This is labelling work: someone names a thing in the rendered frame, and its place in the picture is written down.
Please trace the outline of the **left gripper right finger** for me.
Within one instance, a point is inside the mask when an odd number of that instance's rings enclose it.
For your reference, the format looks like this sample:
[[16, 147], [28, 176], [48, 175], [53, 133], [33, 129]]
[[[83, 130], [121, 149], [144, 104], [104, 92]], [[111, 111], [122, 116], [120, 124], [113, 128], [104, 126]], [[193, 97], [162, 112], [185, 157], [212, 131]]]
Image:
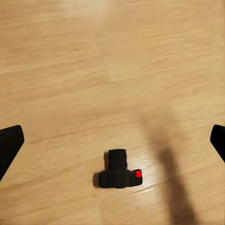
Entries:
[[214, 125], [211, 136], [210, 142], [217, 150], [218, 154], [225, 162], [225, 127], [221, 125]]

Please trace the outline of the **digital camera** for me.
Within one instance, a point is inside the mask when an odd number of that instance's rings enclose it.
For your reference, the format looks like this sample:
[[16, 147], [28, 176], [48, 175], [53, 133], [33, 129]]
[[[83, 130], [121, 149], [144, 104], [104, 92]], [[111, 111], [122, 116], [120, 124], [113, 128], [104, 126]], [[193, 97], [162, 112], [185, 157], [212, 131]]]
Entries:
[[127, 169], [127, 153], [125, 149], [109, 150], [109, 168], [99, 172], [98, 185], [101, 188], [116, 188], [139, 186], [143, 183], [142, 170]]

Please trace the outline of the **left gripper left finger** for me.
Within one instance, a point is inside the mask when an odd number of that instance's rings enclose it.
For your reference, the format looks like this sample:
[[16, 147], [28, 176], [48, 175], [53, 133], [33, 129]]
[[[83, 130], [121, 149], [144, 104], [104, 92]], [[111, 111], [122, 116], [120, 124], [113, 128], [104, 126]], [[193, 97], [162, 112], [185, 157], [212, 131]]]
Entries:
[[0, 181], [24, 143], [20, 125], [0, 130]]

